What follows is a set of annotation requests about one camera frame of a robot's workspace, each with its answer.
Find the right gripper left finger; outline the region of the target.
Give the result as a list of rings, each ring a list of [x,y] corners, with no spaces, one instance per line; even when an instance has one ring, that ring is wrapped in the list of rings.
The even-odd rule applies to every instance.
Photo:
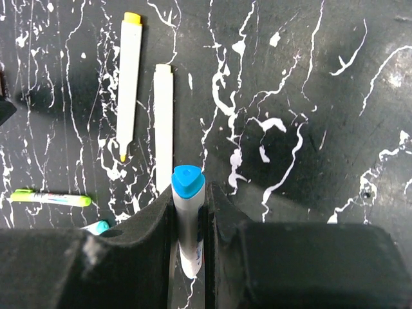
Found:
[[[2,308],[168,308],[175,251],[172,192],[99,236],[3,229]]]

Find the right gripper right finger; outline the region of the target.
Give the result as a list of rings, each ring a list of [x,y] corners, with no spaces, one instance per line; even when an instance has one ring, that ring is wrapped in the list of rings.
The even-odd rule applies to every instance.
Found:
[[[363,224],[262,223],[206,187],[207,308],[410,308],[391,236]]]

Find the pink marker pen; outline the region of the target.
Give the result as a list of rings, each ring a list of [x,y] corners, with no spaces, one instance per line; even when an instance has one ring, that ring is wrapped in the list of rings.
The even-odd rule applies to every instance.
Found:
[[[173,172],[173,73],[168,64],[157,64],[153,76],[156,189],[161,194]]]

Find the light blue marker pen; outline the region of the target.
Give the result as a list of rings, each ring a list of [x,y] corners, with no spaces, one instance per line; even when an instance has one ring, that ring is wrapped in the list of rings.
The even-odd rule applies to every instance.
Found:
[[[178,244],[183,273],[194,279],[203,261],[202,210],[205,177],[199,167],[179,165],[171,178],[173,203],[178,222]]]

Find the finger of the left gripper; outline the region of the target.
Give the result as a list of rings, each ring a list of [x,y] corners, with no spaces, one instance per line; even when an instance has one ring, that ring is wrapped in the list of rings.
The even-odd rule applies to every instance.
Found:
[[[17,108],[10,102],[5,94],[4,74],[1,72],[1,95],[0,95],[0,126],[3,125],[16,111]]]

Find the yellow marker pen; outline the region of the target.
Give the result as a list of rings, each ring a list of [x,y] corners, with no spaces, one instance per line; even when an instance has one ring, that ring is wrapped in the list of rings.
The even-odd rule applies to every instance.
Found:
[[[127,147],[133,140],[141,42],[141,16],[133,12],[125,12],[120,33],[116,128],[121,162],[125,162]]]

